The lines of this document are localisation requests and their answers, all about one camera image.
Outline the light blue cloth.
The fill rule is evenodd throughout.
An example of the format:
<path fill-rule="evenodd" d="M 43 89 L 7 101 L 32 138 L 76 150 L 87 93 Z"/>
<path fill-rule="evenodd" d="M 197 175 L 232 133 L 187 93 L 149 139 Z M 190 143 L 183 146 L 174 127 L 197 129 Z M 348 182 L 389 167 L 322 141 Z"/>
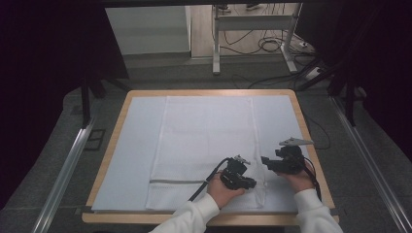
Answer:
<path fill-rule="evenodd" d="M 146 207 L 180 208 L 223 159 L 239 155 L 247 161 L 245 175 L 257 185 L 226 208 L 259 209 L 265 202 L 265 177 L 258 153 L 251 97 L 171 96 L 163 112 Z"/>

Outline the black stand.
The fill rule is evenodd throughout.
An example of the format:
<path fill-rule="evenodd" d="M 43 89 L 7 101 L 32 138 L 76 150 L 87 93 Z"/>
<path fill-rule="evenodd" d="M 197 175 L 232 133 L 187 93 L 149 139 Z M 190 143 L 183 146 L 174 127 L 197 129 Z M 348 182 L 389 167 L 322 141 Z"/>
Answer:
<path fill-rule="evenodd" d="M 97 99 L 102 99 L 106 96 L 106 89 L 103 86 L 102 80 L 83 78 L 81 85 L 82 94 L 82 111 L 83 111 L 83 124 L 82 128 L 86 129 L 91 122 L 90 101 L 89 93 L 92 92 L 93 96 Z"/>
<path fill-rule="evenodd" d="M 341 93 L 342 89 L 346 90 L 346 96 L 344 98 L 344 116 L 349 121 L 351 126 L 355 126 L 354 120 L 354 102 L 356 99 L 355 95 L 355 81 L 351 75 L 349 61 L 343 59 L 337 64 L 328 67 L 320 75 L 313 78 L 312 80 L 300 85 L 297 91 L 303 91 L 309 87 L 319 83 L 327 78 L 331 78 L 330 84 L 328 86 L 327 93 L 329 96 L 337 96 Z"/>

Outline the white power strip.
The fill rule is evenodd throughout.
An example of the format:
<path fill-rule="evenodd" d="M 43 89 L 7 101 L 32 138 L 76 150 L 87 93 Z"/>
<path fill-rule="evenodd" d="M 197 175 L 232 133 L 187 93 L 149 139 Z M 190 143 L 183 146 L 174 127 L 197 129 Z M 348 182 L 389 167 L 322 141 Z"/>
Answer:
<path fill-rule="evenodd" d="M 323 71 L 324 71 L 323 68 L 321 68 L 321 67 L 315 67 L 315 68 L 313 68 L 313 69 L 305 76 L 305 79 L 306 79 L 307 81 L 310 81 L 310 80 L 318 77 Z"/>

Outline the aluminium rail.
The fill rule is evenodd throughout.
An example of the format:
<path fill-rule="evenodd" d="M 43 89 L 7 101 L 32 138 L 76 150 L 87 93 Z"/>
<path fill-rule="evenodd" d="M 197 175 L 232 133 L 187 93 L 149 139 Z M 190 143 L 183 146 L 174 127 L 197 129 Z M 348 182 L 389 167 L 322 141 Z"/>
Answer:
<path fill-rule="evenodd" d="M 69 150 L 62 168 L 52 186 L 51 192 L 41 212 L 39 213 L 37 220 L 35 221 L 31 233 L 48 233 L 58 206 L 60 205 L 62 197 L 86 145 L 87 138 L 90 135 L 94 122 L 95 118 L 93 117 L 80 129 L 77 134 L 75 141 Z"/>
<path fill-rule="evenodd" d="M 357 127 L 353 126 L 346 118 L 344 113 L 344 105 L 341 100 L 338 97 L 330 97 L 329 100 L 332 103 L 340 121 L 342 122 L 342 125 L 345 128 L 352 144 L 354 145 L 357 154 L 360 156 L 367 173 L 372 179 L 380 197 L 395 222 L 399 233 L 412 233 L 412 221 L 408 218 L 399 199 L 378 168 L 376 161 L 372 157 L 372 154 L 362 139 Z"/>

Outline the white panel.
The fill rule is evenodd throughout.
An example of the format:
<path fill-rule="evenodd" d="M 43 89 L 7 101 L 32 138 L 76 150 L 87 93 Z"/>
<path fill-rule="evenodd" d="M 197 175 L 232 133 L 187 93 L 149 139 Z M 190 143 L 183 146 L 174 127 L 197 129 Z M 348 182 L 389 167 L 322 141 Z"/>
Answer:
<path fill-rule="evenodd" d="M 123 55 L 190 51 L 187 6 L 106 8 Z"/>

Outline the black floor grate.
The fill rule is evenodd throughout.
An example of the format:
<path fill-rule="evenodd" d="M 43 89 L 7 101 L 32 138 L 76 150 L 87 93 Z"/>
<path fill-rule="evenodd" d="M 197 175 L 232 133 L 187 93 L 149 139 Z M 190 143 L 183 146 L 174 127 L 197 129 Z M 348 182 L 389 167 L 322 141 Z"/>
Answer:
<path fill-rule="evenodd" d="M 105 129 L 93 129 L 86 140 L 85 151 L 99 151 L 103 144 L 105 133 Z"/>

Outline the grey metal desk frame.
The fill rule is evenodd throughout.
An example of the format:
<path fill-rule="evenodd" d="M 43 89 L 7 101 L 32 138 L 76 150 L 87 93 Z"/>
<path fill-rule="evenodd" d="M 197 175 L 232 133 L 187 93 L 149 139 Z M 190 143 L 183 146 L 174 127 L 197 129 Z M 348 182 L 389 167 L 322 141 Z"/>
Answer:
<path fill-rule="evenodd" d="M 214 51 L 213 51 L 213 74 L 221 72 L 220 56 L 220 32 L 240 31 L 240 30 L 286 30 L 287 36 L 281 44 L 281 53 L 287 63 L 291 73 L 296 73 L 297 68 L 293 62 L 290 45 L 294 29 L 300 15 L 302 4 L 296 3 L 291 15 L 259 15 L 259 16 L 219 16 L 219 10 L 215 10 L 213 31 L 214 31 Z"/>

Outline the black curtain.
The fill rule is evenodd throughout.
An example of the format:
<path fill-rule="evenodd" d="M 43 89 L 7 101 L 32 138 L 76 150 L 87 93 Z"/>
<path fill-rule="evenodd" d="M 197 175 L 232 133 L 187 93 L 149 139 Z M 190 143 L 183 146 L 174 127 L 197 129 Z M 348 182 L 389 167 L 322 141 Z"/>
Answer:
<path fill-rule="evenodd" d="M 342 60 L 373 10 L 350 73 L 364 107 L 412 161 L 412 0 L 314 0 L 301 8 L 296 34 L 329 67 Z"/>
<path fill-rule="evenodd" d="M 0 0 L 0 209 L 43 150 L 65 95 L 126 75 L 101 0 Z"/>

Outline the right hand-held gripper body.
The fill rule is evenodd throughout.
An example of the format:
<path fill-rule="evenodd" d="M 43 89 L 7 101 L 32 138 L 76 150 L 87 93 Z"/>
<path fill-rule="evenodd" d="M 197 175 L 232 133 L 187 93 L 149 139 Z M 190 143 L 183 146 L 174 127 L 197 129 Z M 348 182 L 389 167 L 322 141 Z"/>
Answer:
<path fill-rule="evenodd" d="M 277 161 L 275 171 L 285 174 L 298 174 L 305 167 L 305 157 L 302 153 L 301 146 L 313 145 L 311 140 L 289 139 L 280 142 L 280 149 L 275 150 L 275 154 L 281 157 L 281 161 Z"/>

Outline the person's left hand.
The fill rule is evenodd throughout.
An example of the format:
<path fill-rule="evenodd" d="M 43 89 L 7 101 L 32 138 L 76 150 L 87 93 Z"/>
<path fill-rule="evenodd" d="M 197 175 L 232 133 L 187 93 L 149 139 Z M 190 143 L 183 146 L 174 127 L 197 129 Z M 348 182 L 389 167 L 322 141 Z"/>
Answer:
<path fill-rule="evenodd" d="M 232 190 L 227 188 L 221 180 L 221 175 L 216 174 L 208 183 L 207 193 L 214 199 L 217 206 L 221 209 L 225 207 L 233 198 L 243 195 L 245 193 L 245 189 L 239 188 Z"/>

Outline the person's right hand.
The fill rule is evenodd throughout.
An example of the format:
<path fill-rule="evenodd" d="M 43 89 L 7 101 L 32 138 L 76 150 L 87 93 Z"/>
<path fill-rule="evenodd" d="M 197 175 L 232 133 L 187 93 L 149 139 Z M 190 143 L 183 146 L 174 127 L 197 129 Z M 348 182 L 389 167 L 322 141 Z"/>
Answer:
<path fill-rule="evenodd" d="M 290 183 L 295 193 L 298 193 L 306 189 L 315 188 L 310 176 L 305 170 L 302 170 L 300 173 L 296 175 L 278 173 L 278 176 L 286 179 Z"/>

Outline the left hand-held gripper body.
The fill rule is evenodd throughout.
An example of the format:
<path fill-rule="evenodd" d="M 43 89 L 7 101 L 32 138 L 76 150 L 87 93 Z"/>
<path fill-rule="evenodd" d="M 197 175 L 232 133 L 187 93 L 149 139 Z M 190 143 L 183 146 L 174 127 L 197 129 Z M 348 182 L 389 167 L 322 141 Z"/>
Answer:
<path fill-rule="evenodd" d="M 226 159 L 227 165 L 221 173 L 221 180 L 226 187 L 238 187 L 242 181 L 243 174 L 247 171 L 246 165 L 250 162 L 242 158 L 240 155 Z"/>

